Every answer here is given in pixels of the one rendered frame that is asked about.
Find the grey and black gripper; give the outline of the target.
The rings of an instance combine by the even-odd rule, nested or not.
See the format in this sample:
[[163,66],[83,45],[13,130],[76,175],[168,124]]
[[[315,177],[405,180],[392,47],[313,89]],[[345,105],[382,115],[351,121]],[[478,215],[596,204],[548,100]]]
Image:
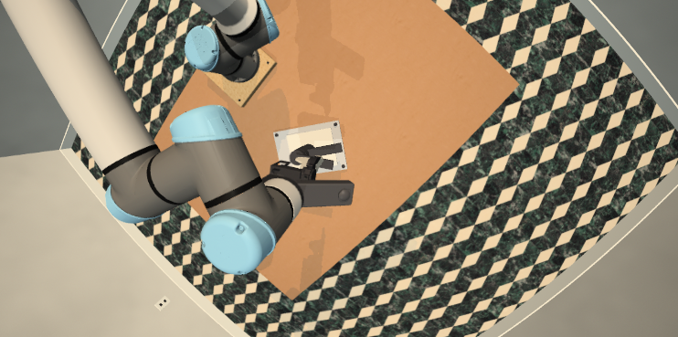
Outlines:
[[[319,157],[319,158],[316,158]],[[283,161],[280,160],[270,166],[270,174],[266,175],[265,177],[261,178],[263,183],[269,181],[272,178],[280,178],[280,177],[287,177],[287,178],[281,178],[286,181],[289,181],[291,184],[293,184],[297,190],[300,193],[301,199],[302,199],[302,205],[303,205],[303,192],[300,186],[294,181],[294,180],[315,180],[316,178],[316,173],[318,172],[319,166],[322,165],[323,163],[323,157],[320,155],[315,155],[311,158],[308,157],[297,157],[295,159],[296,162],[301,163],[301,169],[297,167],[292,167],[289,166],[291,162]],[[281,164],[278,165],[278,163],[286,163],[286,164]],[[288,166],[287,166],[288,165]],[[276,168],[276,169],[274,169]],[[297,169],[294,169],[297,168]],[[279,176],[279,177],[278,177]],[[306,177],[307,176],[307,177]],[[291,179],[291,180],[290,180]]]

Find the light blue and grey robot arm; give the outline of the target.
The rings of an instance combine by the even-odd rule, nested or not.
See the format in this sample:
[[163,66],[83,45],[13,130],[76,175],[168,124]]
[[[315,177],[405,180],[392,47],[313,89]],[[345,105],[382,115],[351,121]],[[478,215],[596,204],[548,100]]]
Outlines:
[[[232,82],[252,79],[258,49],[280,34],[266,1],[191,1],[217,22],[187,34],[190,65]],[[109,181],[106,206],[115,218],[141,223],[200,196],[210,215],[202,249],[216,268],[248,274],[274,250],[302,199],[289,181],[263,183],[227,108],[206,105],[179,115],[170,124],[175,144],[160,151],[77,0],[0,2]]]

